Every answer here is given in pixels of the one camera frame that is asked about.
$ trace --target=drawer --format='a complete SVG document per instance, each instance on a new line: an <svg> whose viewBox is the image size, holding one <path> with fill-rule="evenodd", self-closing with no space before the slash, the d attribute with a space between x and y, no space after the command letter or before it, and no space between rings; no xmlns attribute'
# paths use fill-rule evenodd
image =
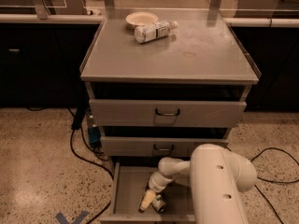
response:
<svg viewBox="0 0 299 224"><path fill-rule="evenodd" d="M190 157L196 147L206 143L221 146L227 144L225 139L101 138L103 151L108 156Z"/></svg>
<svg viewBox="0 0 299 224"><path fill-rule="evenodd" d="M117 163L109 214L100 217L101 223L195 223L190 181L185 176L165 190L167 207L162 214L157 214L151 206L144 213L138 212L145 187L155 171L155 167L120 166Z"/></svg>
<svg viewBox="0 0 299 224"><path fill-rule="evenodd" d="M91 99L99 126L234 127L245 102Z"/></svg>

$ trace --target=terrazzo floor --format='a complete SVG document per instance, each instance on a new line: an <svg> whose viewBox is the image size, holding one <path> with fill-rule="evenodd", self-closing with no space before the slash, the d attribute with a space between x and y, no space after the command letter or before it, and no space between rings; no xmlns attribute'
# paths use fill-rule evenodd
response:
<svg viewBox="0 0 299 224"><path fill-rule="evenodd" d="M63 223L57 214L65 223L76 223L82 211L89 213L81 222L86 223L109 202L109 174L71 152L72 120L64 108L36 112L0 108L0 223ZM109 167L85 147L80 131L75 131L73 141L79 155ZM264 148L278 147L299 160L299 113L246 112L229 141L233 152L249 159ZM267 151L254 164L264 178L291 181L299 176L298 165L281 152ZM298 183L276 185L258 180L257 186L285 224L298 223ZM250 224L280 223L256 188L242 193L241 198Z"/></svg>

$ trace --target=white bottle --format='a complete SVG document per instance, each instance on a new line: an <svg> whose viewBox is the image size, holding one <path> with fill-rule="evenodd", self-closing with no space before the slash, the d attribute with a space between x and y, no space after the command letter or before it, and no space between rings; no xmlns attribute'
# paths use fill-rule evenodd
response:
<svg viewBox="0 0 299 224"><path fill-rule="evenodd" d="M168 36L170 30L178 27L176 21L157 21L151 25L137 26L135 28L135 40L139 43L149 42L161 37Z"/></svg>

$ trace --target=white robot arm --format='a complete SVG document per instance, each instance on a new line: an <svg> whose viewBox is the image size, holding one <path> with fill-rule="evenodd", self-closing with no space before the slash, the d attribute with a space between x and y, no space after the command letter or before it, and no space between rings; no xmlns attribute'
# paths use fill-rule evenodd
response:
<svg viewBox="0 0 299 224"><path fill-rule="evenodd" d="M149 179L140 209L145 211L156 195L181 174L191 179L196 223L248 223L238 192L254 186L256 170L248 159L211 144L198 147L190 161L161 159L158 172Z"/></svg>

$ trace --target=bottle cap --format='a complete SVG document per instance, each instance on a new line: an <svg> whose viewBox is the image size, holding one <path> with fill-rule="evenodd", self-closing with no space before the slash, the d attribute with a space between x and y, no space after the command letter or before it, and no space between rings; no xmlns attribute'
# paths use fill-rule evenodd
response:
<svg viewBox="0 0 299 224"><path fill-rule="evenodd" d="M170 21L170 29L176 29L178 28L178 22L177 21Z"/></svg>

